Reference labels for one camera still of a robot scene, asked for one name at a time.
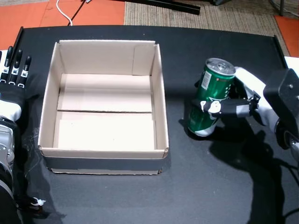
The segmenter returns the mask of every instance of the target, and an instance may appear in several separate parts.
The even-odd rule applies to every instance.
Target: floor
[[[269,0],[232,0],[221,6],[185,0],[201,6],[200,15],[186,14],[143,4],[92,0],[84,4],[74,25],[151,25],[226,30],[257,35],[276,35],[286,56],[299,57],[299,20],[290,13],[278,16]],[[285,0],[285,9],[298,12],[298,0]],[[60,0],[60,8],[70,17],[81,0]],[[56,0],[0,0],[0,28],[6,30],[0,49],[14,43],[20,26],[66,26],[57,11]]]

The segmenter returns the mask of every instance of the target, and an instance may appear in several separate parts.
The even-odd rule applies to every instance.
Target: green can
[[[228,98],[235,77],[235,67],[222,59],[209,58],[200,78],[196,99],[200,101],[224,100]],[[218,119],[203,113],[193,106],[189,115],[188,128],[200,137],[213,133]]]

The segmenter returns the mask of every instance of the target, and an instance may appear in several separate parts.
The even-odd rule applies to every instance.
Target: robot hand
[[[16,53],[16,60],[9,76],[12,51],[13,48],[9,47],[4,61],[4,69],[0,76],[0,186],[11,197],[13,197],[14,148],[20,137],[15,121],[20,118],[25,103],[25,84],[31,63],[31,57],[28,56],[18,78],[22,56],[22,50],[19,50]]]
[[[236,67],[235,84],[241,98],[222,101],[192,101],[211,119],[222,117],[254,118],[275,133],[278,144],[290,148],[299,162],[299,78],[293,70],[273,74],[267,84],[243,68]]]

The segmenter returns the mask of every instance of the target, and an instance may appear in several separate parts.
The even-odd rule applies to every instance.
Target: orange floor
[[[60,0],[59,7],[69,17],[79,8],[81,0]],[[123,25],[125,3],[110,0],[92,0],[84,4],[73,20],[74,25]],[[56,9],[56,0],[0,7],[0,49],[14,44],[21,26],[52,27],[66,26],[68,20]]]
[[[299,20],[275,16],[291,57],[299,57]]]

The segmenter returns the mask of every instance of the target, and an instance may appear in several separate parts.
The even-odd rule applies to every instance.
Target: white cable
[[[59,6],[58,6],[58,2],[59,2],[59,0],[57,0],[57,2],[56,2],[56,8],[58,9],[58,11],[59,11],[65,18],[68,19],[68,21],[70,21],[70,25],[72,26],[72,25],[73,25],[73,22],[71,21],[70,17],[68,17],[63,11],[61,11],[61,9],[60,9]]]
[[[272,3],[272,5],[275,5],[275,6],[277,6],[278,8],[280,8],[280,4],[276,3],[274,0],[269,0],[269,1],[270,1],[270,3]],[[286,13],[290,13],[290,14],[292,14],[292,15],[294,15],[294,16],[299,17],[299,14],[293,13],[293,12],[291,12],[291,11],[289,11],[289,10],[284,9],[284,12],[286,12]]]

